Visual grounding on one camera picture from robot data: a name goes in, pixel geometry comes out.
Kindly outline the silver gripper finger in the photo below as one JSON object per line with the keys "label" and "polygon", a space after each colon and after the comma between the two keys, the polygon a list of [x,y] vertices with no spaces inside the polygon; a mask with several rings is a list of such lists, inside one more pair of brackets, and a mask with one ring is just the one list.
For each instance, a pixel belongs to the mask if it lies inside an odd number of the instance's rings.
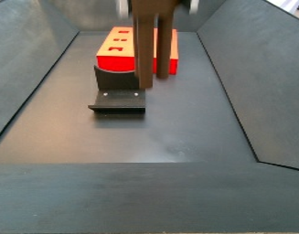
{"label": "silver gripper finger", "polygon": [[129,0],[117,0],[118,13],[121,18],[129,17]]}
{"label": "silver gripper finger", "polygon": [[196,14],[198,12],[200,0],[192,0],[190,3],[190,14]]}

